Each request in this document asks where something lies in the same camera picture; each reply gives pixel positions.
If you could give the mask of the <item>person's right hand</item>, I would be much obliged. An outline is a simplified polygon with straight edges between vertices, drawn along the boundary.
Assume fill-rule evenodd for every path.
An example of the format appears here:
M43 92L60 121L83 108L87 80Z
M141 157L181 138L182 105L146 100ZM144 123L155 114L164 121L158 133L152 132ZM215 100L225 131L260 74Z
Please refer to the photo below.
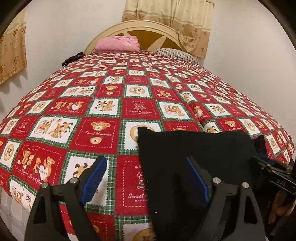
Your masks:
M277 192L268 218L268 224L274 223L278 216L289 216L292 213L295 207L295 198L288 203L286 203L286 200L289 200L286 192Z

